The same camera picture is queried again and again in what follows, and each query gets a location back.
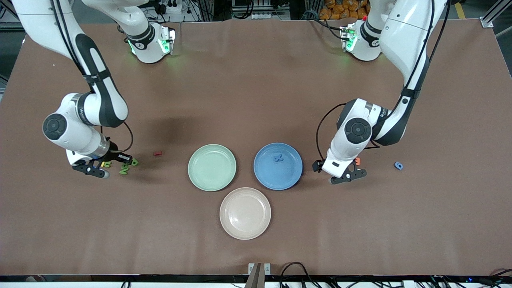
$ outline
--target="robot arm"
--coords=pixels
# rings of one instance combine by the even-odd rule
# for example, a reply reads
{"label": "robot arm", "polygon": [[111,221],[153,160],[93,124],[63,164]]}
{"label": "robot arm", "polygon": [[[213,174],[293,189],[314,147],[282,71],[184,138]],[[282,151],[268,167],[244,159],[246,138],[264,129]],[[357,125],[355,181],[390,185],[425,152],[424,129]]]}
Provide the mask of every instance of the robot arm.
{"label": "robot arm", "polygon": [[144,63],[155,63],[172,52],[175,31],[158,23],[149,23],[137,6],[149,0],[82,0],[112,18],[123,30],[132,53]]}
{"label": "robot arm", "polygon": [[117,127],[128,116],[126,102],[98,48],[79,27],[67,0],[15,0],[13,4],[29,36],[41,46],[72,59],[91,88],[88,93],[66,95],[57,111],[46,117],[44,135],[67,150],[73,169],[108,177],[107,171],[93,166],[95,160],[128,163],[132,158],[93,128]]}
{"label": "robot arm", "polygon": [[429,67],[424,47],[430,36],[427,34],[439,20],[445,3],[446,0],[396,2],[384,24],[380,48],[403,75],[399,100],[391,111],[359,98],[349,101],[338,119],[338,131],[322,170],[334,178],[350,178],[353,175],[347,173],[348,166],[370,140],[383,146],[400,141]]}

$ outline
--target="brown table surface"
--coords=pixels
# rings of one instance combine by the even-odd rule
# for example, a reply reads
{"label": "brown table surface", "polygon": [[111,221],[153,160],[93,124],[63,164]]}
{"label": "brown table surface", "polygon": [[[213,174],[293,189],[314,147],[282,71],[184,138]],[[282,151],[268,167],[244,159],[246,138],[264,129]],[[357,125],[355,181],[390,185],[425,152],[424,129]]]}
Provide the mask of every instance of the brown table surface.
{"label": "brown table surface", "polygon": [[[175,55],[153,65],[130,54],[115,25],[83,27],[129,105],[130,152],[140,161],[126,176],[114,164],[108,180],[73,171],[44,138],[44,118],[87,86],[69,59],[25,41],[0,105],[1,274],[236,274],[250,262],[289,261],[338,275],[512,266],[512,80],[491,29],[449,21],[403,140],[364,151],[368,176],[332,186],[310,170],[318,121],[357,97],[393,108],[399,71],[382,55],[365,63],[343,54],[316,23],[174,27]],[[323,153],[339,112],[320,131]],[[124,127],[105,134],[129,143]],[[286,191],[253,173],[254,156],[272,142],[303,159],[302,178]],[[237,159],[235,179],[218,192],[187,176],[191,154],[208,143]],[[250,241],[219,221],[223,198],[239,187],[260,190],[272,207],[270,226]]]}

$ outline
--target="floor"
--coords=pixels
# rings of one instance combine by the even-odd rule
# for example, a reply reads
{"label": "floor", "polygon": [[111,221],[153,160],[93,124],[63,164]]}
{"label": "floor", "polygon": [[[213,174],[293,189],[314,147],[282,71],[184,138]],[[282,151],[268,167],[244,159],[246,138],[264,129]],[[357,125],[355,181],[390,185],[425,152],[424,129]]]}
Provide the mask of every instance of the floor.
{"label": "floor", "polygon": [[[478,18],[483,16],[485,12],[493,5],[495,1],[467,0],[461,5],[462,13],[455,6],[451,6],[449,18]],[[73,12],[80,24],[86,23],[113,23],[114,21],[105,14],[91,9],[84,5],[80,0],[70,0]],[[0,18],[0,22],[10,22],[15,20],[8,12]],[[494,32],[505,30],[512,26],[512,6],[504,11],[497,20],[493,22]],[[0,75],[8,78],[16,61],[16,57],[22,45],[24,33],[1,32],[0,33]],[[497,37],[503,57],[508,65],[509,71],[512,71],[512,31]],[[5,84],[0,81],[0,99]]]}

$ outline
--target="metal frame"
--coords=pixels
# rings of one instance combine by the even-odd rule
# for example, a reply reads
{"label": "metal frame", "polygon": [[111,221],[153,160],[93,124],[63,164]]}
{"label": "metal frame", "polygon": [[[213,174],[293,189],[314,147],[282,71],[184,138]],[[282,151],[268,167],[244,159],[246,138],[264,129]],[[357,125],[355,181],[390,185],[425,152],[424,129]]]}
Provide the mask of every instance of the metal frame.
{"label": "metal frame", "polygon": [[498,0],[483,16],[480,17],[482,28],[494,27],[493,21],[512,4],[512,0]]}
{"label": "metal frame", "polygon": [[0,74],[0,83],[7,85],[7,81],[9,81],[9,78]]}
{"label": "metal frame", "polygon": [[25,32],[22,24],[19,22],[18,14],[14,10],[12,0],[0,0],[0,6],[7,9],[7,12],[11,13],[18,20],[18,23],[0,23],[0,32]]}
{"label": "metal frame", "polygon": [[199,17],[203,22],[210,22],[214,20],[214,14],[208,0],[197,0],[197,5],[199,8]]}
{"label": "metal frame", "polygon": [[496,38],[505,35],[506,33],[510,32],[512,30],[512,26],[508,27],[507,29],[501,31],[500,33],[496,34]]}
{"label": "metal frame", "polygon": [[[352,276],[351,281],[348,281],[348,282],[337,281],[337,284],[341,287],[347,287],[350,285],[354,286],[355,284],[357,284],[357,286],[356,286],[357,288],[378,288],[378,287],[380,287],[380,285],[376,285],[374,282],[366,282],[367,281],[366,277],[367,276],[354,275],[354,276]],[[402,276],[390,275],[390,276],[386,277],[383,281],[388,283],[388,280],[390,280],[390,278],[393,279],[393,278],[401,278],[401,277]],[[359,281],[354,282],[354,278],[359,278]],[[458,276],[450,277],[450,279],[457,279],[457,278],[458,278]],[[120,280],[120,281],[116,281],[116,282],[114,282],[115,280],[111,279],[111,280],[107,280],[107,281],[91,280],[91,281],[81,281],[81,282],[51,282],[51,283],[48,283],[48,282],[23,282],[24,279],[25,278],[22,277],[21,282],[20,282],[20,280],[18,280],[18,281],[11,280],[8,282],[2,282],[2,287],[3,288],[34,288],[34,287],[119,288],[121,286],[121,284],[123,283],[123,281],[129,280],[129,279],[125,278],[124,280]],[[313,279],[313,280],[318,281],[321,287],[326,287],[326,288],[329,287],[329,285],[327,285],[325,282],[322,282],[322,280],[318,280],[318,279]],[[499,287],[500,288],[511,288],[512,285],[507,284],[506,282],[507,281],[500,283]],[[428,285],[431,283],[432,283],[432,280],[428,279],[428,280],[422,281],[420,286],[428,287]],[[289,288],[314,287],[307,277],[303,277],[302,281],[286,280],[283,282],[283,284],[285,284]],[[405,288],[419,287],[418,285],[416,285],[416,284],[418,284],[418,282],[414,283],[412,281],[407,281],[407,280],[400,281],[400,282],[391,280],[391,282],[389,282],[388,284],[390,284],[390,286],[393,286],[393,287],[397,287],[397,286],[403,286]],[[460,284],[460,285],[463,287],[466,287],[466,288],[480,288],[480,287],[491,288],[490,285],[482,285],[481,283],[478,283],[478,282],[474,282],[474,283],[463,282],[463,284]],[[199,281],[184,283],[184,282],[167,282],[167,281],[158,281],[157,280],[157,281],[152,281],[152,282],[131,281],[129,283],[127,282],[124,284],[124,288],[130,287],[130,286],[132,288],[162,288],[162,287],[166,287],[166,288],[191,288],[191,287],[197,287],[197,288],[234,288],[234,287],[237,287],[237,288],[242,288],[243,283],[240,283],[240,282],[233,283],[232,280],[231,280],[231,282],[223,282],[223,283],[211,283],[211,282],[199,282]],[[448,286],[452,287],[452,288],[459,287],[456,283],[451,282],[451,281]],[[272,282],[267,281],[265,283],[264,287],[266,287],[266,288],[282,288],[279,285],[279,281],[272,281]],[[444,287],[444,283],[437,284],[437,287]]]}
{"label": "metal frame", "polygon": [[265,288],[265,265],[263,263],[256,263],[253,265],[251,274],[247,282],[245,282],[245,288]]}

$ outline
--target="orange object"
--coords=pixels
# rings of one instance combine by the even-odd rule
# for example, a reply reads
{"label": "orange object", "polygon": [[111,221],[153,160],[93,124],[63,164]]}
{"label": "orange object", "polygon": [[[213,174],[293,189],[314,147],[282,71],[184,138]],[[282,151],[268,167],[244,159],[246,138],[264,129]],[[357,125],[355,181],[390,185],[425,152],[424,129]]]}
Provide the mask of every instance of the orange object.
{"label": "orange object", "polygon": [[340,19],[347,18],[349,16],[349,10],[343,10],[343,12],[339,15]]}
{"label": "orange object", "polygon": [[334,7],[334,5],[336,5],[336,0],[325,0],[325,6],[327,6],[327,8],[331,9],[332,7]]}
{"label": "orange object", "polygon": [[344,8],[343,5],[334,5],[332,8],[332,13],[334,14],[341,14],[343,12]]}
{"label": "orange object", "polygon": [[350,11],[357,11],[359,8],[359,1],[357,0],[343,0],[343,8]]}
{"label": "orange object", "polygon": [[358,19],[363,19],[365,16],[368,16],[368,15],[366,14],[366,10],[365,10],[364,8],[359,8],[359,9],[357,10],[357,18],[358,18]]}
{"label": "orange object", "polygon": [[323,8],[318,14],[320,20],[329,20],[331,17],[331,9]]}

